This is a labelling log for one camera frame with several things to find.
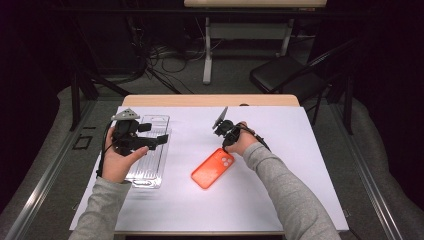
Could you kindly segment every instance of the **transparent tray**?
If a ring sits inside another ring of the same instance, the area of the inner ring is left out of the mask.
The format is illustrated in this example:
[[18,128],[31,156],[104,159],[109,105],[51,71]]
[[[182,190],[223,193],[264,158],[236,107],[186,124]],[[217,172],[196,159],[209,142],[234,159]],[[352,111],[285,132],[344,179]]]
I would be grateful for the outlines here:
[[146,156],[134,163],[126,180],[132,182],[132,186],[135,188],[159,188],[162,183],[171,137],[171,129],[168,128],[169,116],[145,115],[141,123],[151,123],[152,129],[148,132],[138,133],[139,137],[156,138],[168,134],[168,142],[158,145],[156,150],[149,150]]

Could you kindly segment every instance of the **gray floor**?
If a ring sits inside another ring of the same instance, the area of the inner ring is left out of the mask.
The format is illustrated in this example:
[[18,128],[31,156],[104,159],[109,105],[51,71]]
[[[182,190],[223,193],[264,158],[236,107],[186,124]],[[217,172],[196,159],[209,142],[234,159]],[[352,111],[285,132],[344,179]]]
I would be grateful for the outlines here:
[[[311,42],[294,44],[290,46],[290,54],[304,62],[310,47]],[[249,83],[248,73],[274,57],[273,49],[278,48],[275,42],[266,45],[262,41],[224,42],[214,51],[210,85],[202,84],[202,60],[188,62],[182,71],[172,76],[198,94],[259,94]],[[168,70],[178,70],[182,63],[178,59],[166,59],[164,66]],[[172,82],[181,92],[188,93],[177,80]],[[172,94],[148,75],[120,86],[137,94]],[[9,239],[16,236],[21,239],[68,238],[75,214],[73,208],[84,193],[100,150],[105,124],[122,102],[122,97],[113,91],[103,86],[98,86],[98,90],[101,94],[98,101],[83,99],[84,118],[74,133],[68,132],[72,120],[70,89],[58,95],[61,106],[49,136],[21,187],[0,216],[1,239],[8,234]],[[424,214],[404,196],[388,173],[384,146],[366,108],[354,102],[353,136],[346,134],[341,126],[340,109],[340,105],[323,104],[313,130],[349,226],[361,239],[424,239]],[[80,136],[92,137],[85,150],[75,148],[81,144]],[[40,189],[39,183],[48,180],[52,184]],[[34,199],[39,192],[46,195]],[[357,239],[351,232],[341,233],[341,237]]]

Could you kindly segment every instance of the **gray sleeve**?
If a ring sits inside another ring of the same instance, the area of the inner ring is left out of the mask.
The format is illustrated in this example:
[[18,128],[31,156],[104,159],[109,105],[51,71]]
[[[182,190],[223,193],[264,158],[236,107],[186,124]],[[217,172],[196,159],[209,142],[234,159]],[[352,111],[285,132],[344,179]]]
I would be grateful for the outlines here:
[[113,239],[119,211],[131,183],[109,182],[98,177],[85,212],[69,239]]
[[274,204],[287,239],[340,239],[327,211],[315,194],[262,144],[243,154]]

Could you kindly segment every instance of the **gray carpet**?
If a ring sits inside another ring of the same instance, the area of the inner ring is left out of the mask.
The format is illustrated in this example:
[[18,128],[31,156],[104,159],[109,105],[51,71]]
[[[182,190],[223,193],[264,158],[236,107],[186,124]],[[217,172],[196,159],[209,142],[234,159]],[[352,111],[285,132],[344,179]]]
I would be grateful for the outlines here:
[[[259,93],[249,83],[248,73],[250,69],[272,58],[271,49],[278,49],[278,44],[275,48],[272,44],[263,45],[263,42],[253,41],[245,43],[245,49],[235,48],[231,42],[228,45],[225,44],[220,45],[222,48],[217,48],[214,52],[210,85],[202,84],[204,63],[201,60],[189,62],[182,71],[173,73],[172,76],[183,81],[187,88],[198,94]],[[255,46],[261,47],[253,53],[249,51],[246,54],[246,49]],[[305,61],[309,48],[310,43],[308,42],[293,45],[290,53],[298,56],[300,61]],[[166,59],[165,63],[168,64],[165,66],[169,66],[168,70],[170,68],[178,70],[183,66],[178,59]],[[181,92],[188,93],[180,82],[177,80],[172,80],[172,82]],[[172,93],[157,80],[150,79],[148,75],[120,86],[137,94]],[[47,189],[48,194],[45,199],[42,199],[40,208],[36,214],[31,215],[35,217],[30,218],[26,224],[27,228],[21,230],[20,236],[23,236],[23,239],[68,238],[70,234],[68,229],[75,214],[73,208],[81,199],[86,188],[100,151],[104,127],[122,102],[122,98],[113,91],[103,86],[98,86],[98,89],[101,94],[98,101],[87,102],[83,99],[83,103],[87,106],[85,108],[86,118],[77,132],[73,133],[73,141],[68,144],[69,150],[63,156],[59,156],[64,159],[63,165],[59,167],[57,175],[54,176],[54,184]],[[42,179],[45,170],[58,157],[58,150],[67,140],[68,129],[71,125],[70,90],[65,89],[59,94],[59,98],[61,107],[55,124],[20,189],[0,216],[1,239],[6,237],[11,227],[16,227],[13,224],[20,216],[30,194]],[[357,147],[372,171],[389,208],[392,209],[392,216],[404,239],[423,239],[423,212],[403,195],[396,181],[388,173],[384,146],[366,109],[360,103],[354,102],[353,131],[355,134],[353,137],[346,137],[344,129],[340,127],[338,109],[337,105],[323,104],[313,130],[342,208],[349,213],[347,217],[349,226],[361,239],[388,239],[375,210],[375,203],[370,199],[370,194],[364,187],[364,179],[361,179],[355,159],[357,156],[352,154],[352,148]],[[87,139],[91,139],[89,146],[87,149],[81,149],[87,145]],[[357,146],[352,146],[348,139],[353,139]],[[341,237],[342,239],[357,239],[351,232],[341,233]],[[123,239],[124,237],[116,236],[115,238]]]

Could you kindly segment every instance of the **table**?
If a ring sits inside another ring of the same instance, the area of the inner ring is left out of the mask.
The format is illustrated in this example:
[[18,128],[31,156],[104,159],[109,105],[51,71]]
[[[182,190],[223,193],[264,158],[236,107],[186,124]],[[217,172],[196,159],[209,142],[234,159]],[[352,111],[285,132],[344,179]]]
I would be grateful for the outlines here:
[[[184,6],[194,8],[315,8],[325,7],[327,0],[184,0]],[[293,29],[294,19],[282,23],[205,23],[205,68],[203,84],[211,83],[211,38],[229,39],[282,39],[277,57],[285,56]]]
[[[132,188],[115,231],[126,235],[283,234],[266,189],[235,155],[235,162],[208,190],[191,172],[222,144],[212,125],[224,106],[226,119],[246,120],[271,150],[322,201],[339,231],[348,226],[325,168],[306,113],[292,95],[130,95],[118,112],[131,107],[139,114],[170,116],[169,148],[159,189]],[[239,104],[250,106],[238,107]],[[73,230],[86,208],[91,180],[76,212]]]

